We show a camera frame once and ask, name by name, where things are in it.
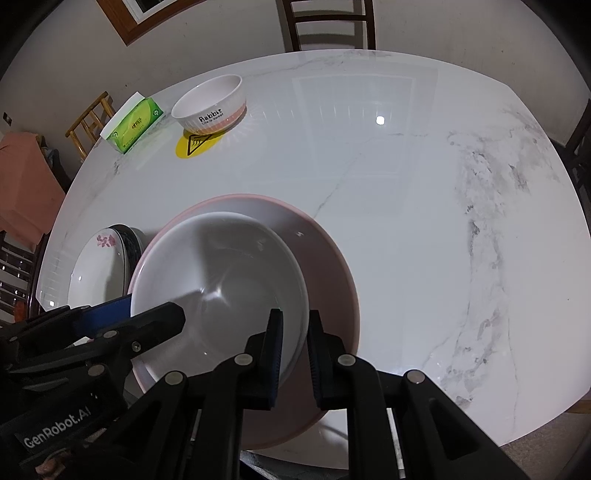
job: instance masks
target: bowl rim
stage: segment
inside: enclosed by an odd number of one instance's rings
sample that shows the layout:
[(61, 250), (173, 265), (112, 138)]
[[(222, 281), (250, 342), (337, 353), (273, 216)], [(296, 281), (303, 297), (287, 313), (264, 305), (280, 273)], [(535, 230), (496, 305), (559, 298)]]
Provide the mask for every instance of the bowl rim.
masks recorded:
[[(230, 93), (228, 93), (226, 96), (220, 98), (219, 100), (217, 100), (216, 102), (212, 103), (211, 106), (208, 106), (207, 108), (204, 108), (202, 110), (198, 110), (197, 112), (191, 113), (190, 115), (184, 115), (184, 116), (176, 116), (174, 114), (174, 110), (177, 107), (177, 105), (179, 103), (181, 103), (183, 100), (185, 100), (185, 97), (188, 96), (190, 93), (192, 93), (194, 90), (198, 89), (201, 85), (205, 85), (209, 82), (213, 82), (215, 80), (219, 80), (220, 78), (223, 77), (237, 77), (239, 79), (238, 85), (234, 88), (234, 90), (232, 90)], [(217, 105), (218, 103), (223, 102), (224, 100), (226, 100), (228, 97), (230, 97), (230, 95), (234, 94), (235, 92), (238, 91), (238, 89), (242, 86), (242, 76), (236, 74), (236, 73), (227, 73), (225, 75), (218, 75), (217, 77), (211, 78), (209, 80), (205, 80), (205, 82), (201, 82), (199, 85), (196, 85), (195, 87), (191, 88), (187, 93), (185, 93), (180, 99), (177, 100), (177, 102), (174, 104), (173, 109), (170, 112), (170, 115), (175, 119), (175, 120), (182, 120), (182, 119), (186, 119), (186, 118), (191, 118), (192, 116), (198, 115), (199, 113), (204, 112), (205, 110), (209, 110), (211, 107), (213, 107), (214, 105)]]
[[(308, 296), (308, 288), (306, 286), (306, 279), (304, 277), (304, 273), (301, 270), (300, 264), (297, 261), (296, 256), (291, 251), (291, 249), (287, 246), (285, 241), (273, 229), (269, 228), (267, 225), (265, 225), (264, 223), (258, 221), (257, 219), (255, 219), (253, 217), (250, 217), (250, 216), (245, 215), (243, 213), (237, 213), (237, 212), (228, 212), (228, 211), (206, 212), (206, 213), (200, 213), (199, 215), (196, 215), (196, 216), (191, 216), (191, 217), (185, 218), (185, 220), (177, 223), (176, 225), (172, 226), (169, 230), (164, 232), (164, 234), (158, 239), (158, 241), (155, 241), (155, 239), (154, 239), (154, 241), (153, 241), (154, 244), (153, 244), (152, 248), (150, 249), (149, 252), (146, 250), (145, 259), (142, 262), (141, 266), (137, 269), (138, 274), (135, 277), (134, 287), (137, 287), (142, 270), (144, 269), (145, 265), (148, 263), (149, 259), (151, 257), (153, 257), (159, 249), (162, 249), (162, 247), (164, 245), (163, 240), (165, 240), (166, 237), (172, 237), (174, 235), (174, 233), (177, 233), (179, 230), (186, 228), (187, 225), (189, 225), (191, 223), (197, 223), (199, 221), (203, 221), (204, 217), (234, 218), (234, 219), (245, 220), (253, 225), (256, 225), (268, 237), (272, 238), (274, 240), (274, 242), (280, 247), (280, 249), (282, 250), (282, 253), (285, 255), (285, 257), (286, 257), (286, 259), (287, 259), (287, 261), (288, 261), (288, 263), (295, 275), (295, 280), (300, 286), (300, 296), (301, 296), (301, 300), (303, 302), (303, 305), (301, 305), (302, 315), (300, 318), (301, 324), (303, 325), (303, 327), (301, 328), (301, 332), (299, 334), (299, 337), (297, 338), (297, 343), (295, 346), (295, 351), (293, 353), (293, 356), (287, 362), (287, 365), (285, 366), (285, 370), (283, 370), (283, 372), (280, 374), (279, 383), (281, 386), (281, 384), (283, 384), (283, 382), (285, 380), (287, 380), (287, 378), (291, 375), (294, 368), (296, 367), (296, 363), (298, 362), (300, 355), (304, 349), (304, 345), (306, 344), (306, 337), (307, 337), (308, 325), (309, 325), (310, 298)], [(133, 295), (131, 281), (129, 283), (130, 283), (130, 285), (128, 286), (128, 292), (132, 294), (131, 295), (131, 305), (130, 305), (129, 311), (130, 311), (130, 314), (133, 316), (134, 315), (134, 307), (137, 306), (136, 305), (137, 296)], [(143, 363), (143, 360), (141, 358), (137, 358), (135, 360), (138, 362), (138, 364)], [(139, 383), (139, 386), (142, 390), (144, 390), (144, 385)]]

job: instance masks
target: tissue box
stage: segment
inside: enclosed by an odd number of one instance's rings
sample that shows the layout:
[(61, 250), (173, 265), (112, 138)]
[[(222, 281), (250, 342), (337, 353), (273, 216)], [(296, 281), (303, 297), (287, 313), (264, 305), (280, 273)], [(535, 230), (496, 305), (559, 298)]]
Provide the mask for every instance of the tissue box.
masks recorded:
[(100, 136), (125, 153), (162, 114), (154, 100), (136, 92), (105, 125)]

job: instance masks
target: white marble tabletop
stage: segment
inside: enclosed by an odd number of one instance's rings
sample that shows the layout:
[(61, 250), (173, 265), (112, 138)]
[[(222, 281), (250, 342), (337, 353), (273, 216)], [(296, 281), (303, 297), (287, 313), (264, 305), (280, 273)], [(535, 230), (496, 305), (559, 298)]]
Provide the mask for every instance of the white marble tabletop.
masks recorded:
[[(181, 159), (166, 115), (126, 155), (99, 142), (51, 233), (37, 298), (64, 305), (86, 241), (114, 223), (153, 238), (210, 197), (258, 193), (307, 212), (357, 288), (358, 355), (423, 369), (503, 444), (591, 383), (589, 231), (550, 141), (513, 91), (405, 54), (320, 50), (230, 65), (154, 95), (165, 112), (213, 76), (244, 77), (248, 113)], [(346, 414), (267, 455), (343, 467)]]

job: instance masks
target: plate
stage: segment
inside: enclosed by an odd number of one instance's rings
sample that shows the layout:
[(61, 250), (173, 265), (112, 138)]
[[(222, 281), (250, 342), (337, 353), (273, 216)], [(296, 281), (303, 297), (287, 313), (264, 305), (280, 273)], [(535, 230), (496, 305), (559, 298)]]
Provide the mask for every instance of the plate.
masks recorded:
[(142, 241), (139, 236), (127, 225), (118, 223), (112, 225), (109, 228), (115, 230), (123, 243), (124, 254), (125, 254), (125, 291), (129, 288), (129, 281), (131, 275), (133, 275), (136, 266), (138, 265), (139, 259), (142, 256)]
[(82, 249), (70, 279), (68, 305), (95, 306), (125, 294), (129, 271), (123, 240), (113, 228), (92, 236)]
[[(138, 272), (158, 240), (187, 218), (209, 212), (241, 213), (279, 235), (300, 265), (310, 308), (320, 312), (324, 331), (340, 336), (347, 352), (357, 352), (359, 305), (353, 278), (343, 255), (314, 219), (270, 197), (232, 194), (206, 200), (179, 214), (148, 245), (131, 279), (129, 293), (133, 293)], [(136, 357), (132, 363), (136, 379), (146, 392), (156, 379), (150, 375), (142, 356)], [(279, 445), (307, 430), (323, 415), (314, 400), (307, 349), (304, 347), (291, 375), (279, 388), (275, 407), (271, 411), (244, 411), (242, 448), (251, 450)]]

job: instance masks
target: screw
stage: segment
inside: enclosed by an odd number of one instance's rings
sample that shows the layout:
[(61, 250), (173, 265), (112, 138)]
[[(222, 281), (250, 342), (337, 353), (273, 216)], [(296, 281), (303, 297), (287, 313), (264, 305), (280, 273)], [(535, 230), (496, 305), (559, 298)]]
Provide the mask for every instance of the screw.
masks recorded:
[(353, 355), (349, 355), (348, 353), (341, 355), (337, 358), (337, 362), (343, 365), (343, 367), (350, 367), (356, 361), (357, 359)]
[(419, 384), (425, 380), (425, 374), (420, 370), (411, 370), (407, 373), (407, 378), (409, 382)]
[(104, 371), (105, 371), (105, 366), (104, 365), (101, 365), (101, 364), (98, 364), (98, 365), (93, 365), (92, 367), (90, 367), (88, 369), (88, 374), (91, 377), (98, 377)]
[(183, 374), (181, 372), (168, 372), (164, 377), (164, 381), (168, 385), (178, 385), (183, 381)]
[(234, 357), (234, 361), (236, 362), (237, 365), (240, 365), (241, 367), (245, 367), (245, 366), (250, 365), (252, 363), (252, 357), (250, 355), (248, 355), (248, 353), (241, 353), (240, 355), (237, 355)]

